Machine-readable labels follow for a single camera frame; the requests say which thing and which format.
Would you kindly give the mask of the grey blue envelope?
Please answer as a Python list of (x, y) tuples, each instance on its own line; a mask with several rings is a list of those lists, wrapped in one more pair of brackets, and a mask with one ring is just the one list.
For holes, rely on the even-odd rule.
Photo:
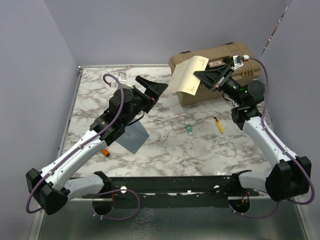
[(149, 134), (143, 125), (138, 121), (133, 125), (127, 126), (125, 132), (120, 136), (116, 142), (128, 150), (132, 154), (141, 148), (141, 146), (149, 138)]

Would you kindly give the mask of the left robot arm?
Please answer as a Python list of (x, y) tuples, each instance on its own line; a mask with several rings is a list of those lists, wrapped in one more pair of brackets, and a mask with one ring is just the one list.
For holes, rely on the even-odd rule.
[(72, 175), (122, 136), (136, 115), (149, 113), (168, 87), (166, 83), (149, 81), (141, 76), (137, 76), (135, 81), (145, 88), (144, 92), (135, 86), (124, 88), (120, 85), (109, 99), (108, 108), (94, 120), (77, 143), (51, 164), (40, 170), (31, 168), (26, 173), (29, 191), (27, 213), (36, 213), (30, 209), (32, 199), (47, 215), (52, 215), (74, 198), (95, 194), (103, 198), (110, 193), (110, 184), (96, 173), (77, 179)]

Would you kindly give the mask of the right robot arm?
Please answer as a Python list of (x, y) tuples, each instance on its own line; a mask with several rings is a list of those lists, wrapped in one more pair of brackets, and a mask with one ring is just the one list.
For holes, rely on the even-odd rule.
[(267, 193), (276, 202), (308, 193), (311, 161), (286, 147), (258, 110), (257, 105), (264, 101), (264, 84), (252, 80), (241, 86), (232, 78), (233, 69), (228, 64), (221, 69), (195, 71), (193, 74), (208, 90), (223, 92), (238, 105), (231, 110), (233, 122), (254, 141), (271, 167), (267, 174), (251, 170), (240, 173), (230, 182), (230, 191), (240, 196), (247, 189), (254, 189)]

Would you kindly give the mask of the cream paper letter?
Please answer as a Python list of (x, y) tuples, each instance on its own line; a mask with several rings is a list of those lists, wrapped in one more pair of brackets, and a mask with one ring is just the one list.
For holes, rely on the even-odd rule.
[(204, 71), (208, 61), (208, 58), (196, 55), (179, 63), (173, 71), (167, 92), (169, 94), (182, 92), (194, 96), (200, 84), (194, 72)]

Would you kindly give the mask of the green white glue stick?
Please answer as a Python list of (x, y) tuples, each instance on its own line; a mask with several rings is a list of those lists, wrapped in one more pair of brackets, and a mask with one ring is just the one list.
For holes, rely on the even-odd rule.
[(189, 134), (189, 135), (192, 135), (192, 134), (193, 134), (193, 131), (192, 131), (192, 127), (191, 127), (190, 123), (189, 123), (189, 122), (186, 122), (186, 123), (185, 123), (185, 126), (186, 126), (186, 129), (187, 129), (188, 134)]

